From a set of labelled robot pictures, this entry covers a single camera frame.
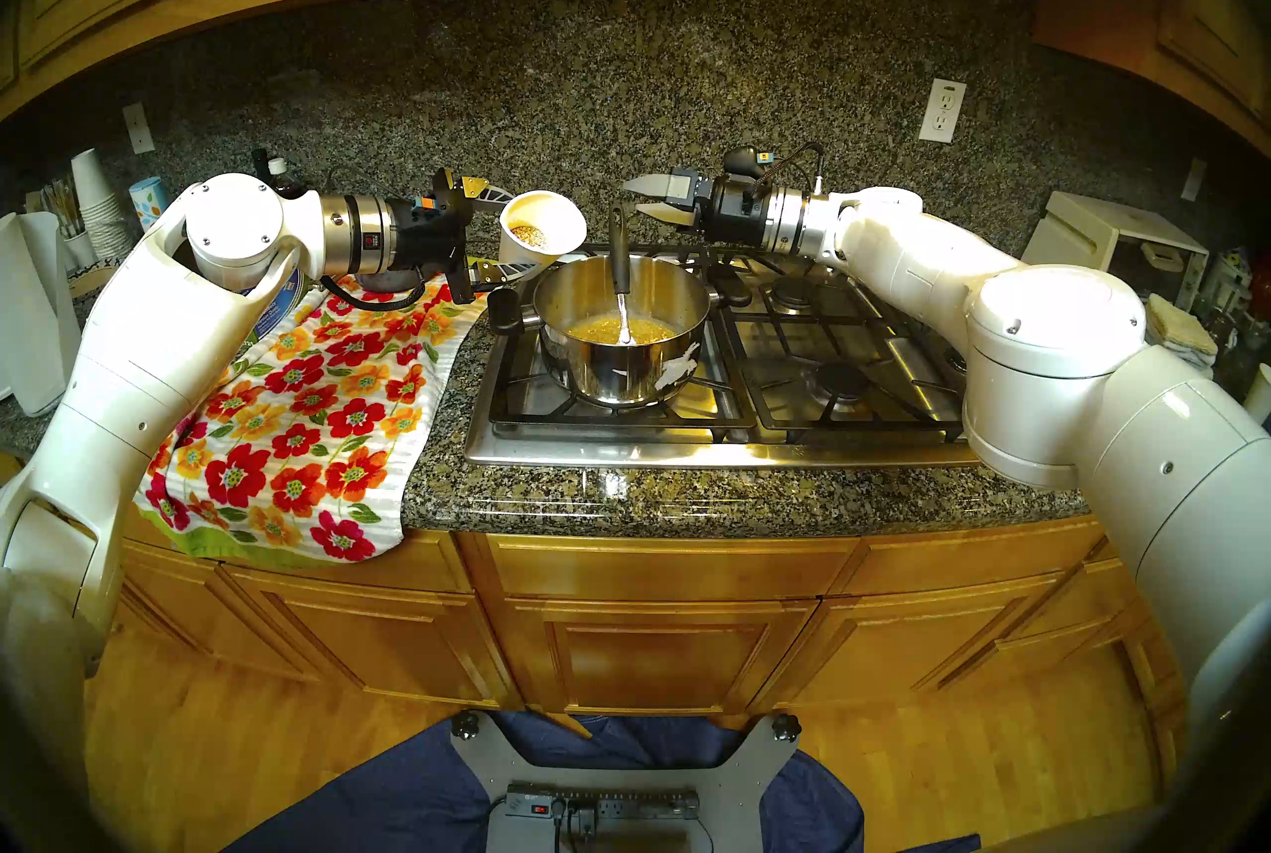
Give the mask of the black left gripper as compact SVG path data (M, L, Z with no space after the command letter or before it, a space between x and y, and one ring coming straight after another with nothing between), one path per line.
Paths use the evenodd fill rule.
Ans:
M479 177L460 175L441 168L432 179L431 205L417 208L407 200L390 197L386 206L394 226L390 271L416 270L416 289L394 305L413 305L426 291L432 275L444 275L451 300L466 305L474 289L521 283L540 275L543 263L497 262L473 258L466 263L466 228L474 214L501 214L516 194Z

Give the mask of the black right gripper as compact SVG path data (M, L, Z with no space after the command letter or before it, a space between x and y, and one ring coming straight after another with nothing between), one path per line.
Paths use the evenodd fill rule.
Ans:
M660 222L691 230L716 243L759 247L768 219L771 182L765 167L707 177L691 168L647 173L623 183L623 191L653 201L636 205Z

